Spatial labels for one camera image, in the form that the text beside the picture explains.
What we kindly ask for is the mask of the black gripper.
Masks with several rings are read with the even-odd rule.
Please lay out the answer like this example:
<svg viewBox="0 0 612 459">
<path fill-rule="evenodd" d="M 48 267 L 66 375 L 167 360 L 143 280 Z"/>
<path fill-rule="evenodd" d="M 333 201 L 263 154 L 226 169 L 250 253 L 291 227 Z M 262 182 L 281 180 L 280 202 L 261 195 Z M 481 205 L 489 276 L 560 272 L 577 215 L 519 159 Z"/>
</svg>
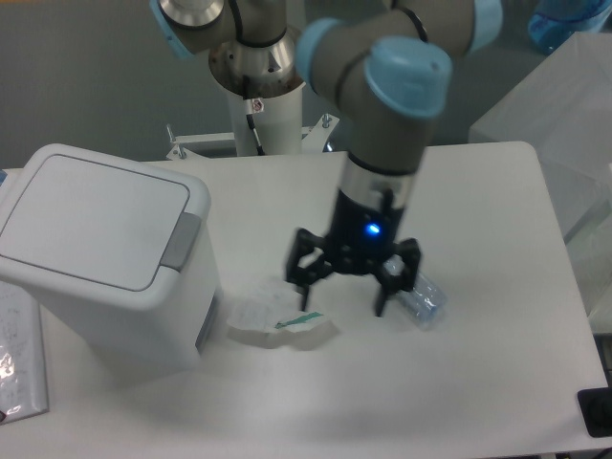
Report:
<svg viewBox="0 0 612 459">
<path fill-rule="evenodd" d="M 295 232 L 285 265 L 285 280 L 301 295 L 299 310 L 308 309 L 311 287 L 330 274 L 366 275 L 372 273 L 380 284 L 374 303 L 376 317 L 382 317 L 387 300 L 399 291 L 411 292 L 421 262 L 415 238 L 397 242 L 396 235 L 404 208 L 395 208 L 397 195 L 386 188 L 375 196 L 373 207 L 360 204 L 339 191 L 330 228 L 325 237 L 306 229 Z M 400 258 L 398 273 L 386 263 Z"/>
</svg>

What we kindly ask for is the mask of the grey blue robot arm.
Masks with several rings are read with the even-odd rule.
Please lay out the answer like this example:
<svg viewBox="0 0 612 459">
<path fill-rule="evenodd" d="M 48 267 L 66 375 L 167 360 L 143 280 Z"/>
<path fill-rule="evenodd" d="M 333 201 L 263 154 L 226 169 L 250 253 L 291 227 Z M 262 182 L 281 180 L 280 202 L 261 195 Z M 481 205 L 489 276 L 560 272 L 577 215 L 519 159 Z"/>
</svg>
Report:
<svg viewBox="0 0 612 459">
<path fill-rule="evenodd" d="M 394 1 L 358 23 L 321 18 L 297 31 L 283 1 L 154 1 L 176 55 L 208 53 L 213 77 L 239 97 L 259 155 L 268 148 L 258 104 L 308 85 L 353 124 L 353 138 L 326 234 L 299 229 L 285 278 L 302 296 L 332 273 L 372 275 L 387 300 L 411 291 L 421 252 L 396 237 L 437 120 L 454 58 L 498 36 L 498 1 Z"/>
</svg>

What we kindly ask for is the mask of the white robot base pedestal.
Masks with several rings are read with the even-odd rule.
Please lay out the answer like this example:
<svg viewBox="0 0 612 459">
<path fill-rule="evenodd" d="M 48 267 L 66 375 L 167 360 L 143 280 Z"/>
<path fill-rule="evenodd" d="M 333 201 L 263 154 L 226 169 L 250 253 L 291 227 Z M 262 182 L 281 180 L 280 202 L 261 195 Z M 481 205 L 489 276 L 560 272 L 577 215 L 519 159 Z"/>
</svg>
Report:
<svg viewBox="0 0 612 459">
<path fill-rule="evenodd" d="M 239 156 L 271 156 L 283 140 L 301 140 L 305 82 L 295 67 L 299 37 L 290 26 L 268 47 L 231 41 L 209 52 L 210 72 L 227 97 Z"/>
</svg>

